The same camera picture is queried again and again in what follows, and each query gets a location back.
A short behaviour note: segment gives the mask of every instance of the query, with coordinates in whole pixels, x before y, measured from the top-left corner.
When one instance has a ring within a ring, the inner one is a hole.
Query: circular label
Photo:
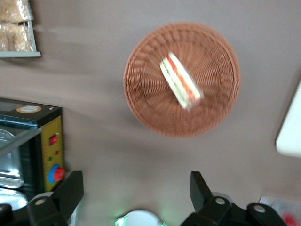
[[[41,107],[30,106],[30,105],[22,106],[16,109],[16,111],[20,113],[34,113],[34,112],[39,112],[40,110],[42,110]]]

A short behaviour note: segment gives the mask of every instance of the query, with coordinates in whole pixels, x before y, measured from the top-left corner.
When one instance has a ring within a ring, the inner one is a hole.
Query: gray wall
[[[38,59],[1,59],[0,96],[64,109],[69,170],[83,170],[79,225],[113,225],[146,208],[172,226],[192,211],[190,171],[245,208],[263,193],[301,197],[301,160],[275,139],[301,75],[299,0],[31,0]],[[135,45],[175,21],[222,33],[241,66],[230,115],[189,139],[158,135],[139,123],[123,92]]]

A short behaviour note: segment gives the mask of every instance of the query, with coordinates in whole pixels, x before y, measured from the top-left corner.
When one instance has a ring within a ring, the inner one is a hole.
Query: black clamp
[[[9,204],[0,204],[0,226],[68,226],[83,195],[82,171],[74,171],[50,197],[33,199],[15,211]]]
[[[195,209],[181,226],[287,226],[270,206],[251,203],[244,210],[213,196],[200,172],[191,172],[190,198]]]

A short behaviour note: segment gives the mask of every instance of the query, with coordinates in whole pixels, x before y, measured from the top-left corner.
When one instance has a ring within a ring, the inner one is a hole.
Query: round wicker basket
[[[205,98],[184,110],[159,63],[173,52],[202,88]],[[148,128],[170,137],[191,137],[221,122],[240,88],[236,54],[225,38],[200,23],[168,24],[147,35],[133,50],[124,73],[127,103]]]

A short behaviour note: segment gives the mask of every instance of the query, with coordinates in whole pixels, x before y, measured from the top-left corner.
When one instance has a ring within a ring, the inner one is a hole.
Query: yellow control panel
[[[45,192],[52,191],[64,178],[62,117],[43,126],[41,132]]]

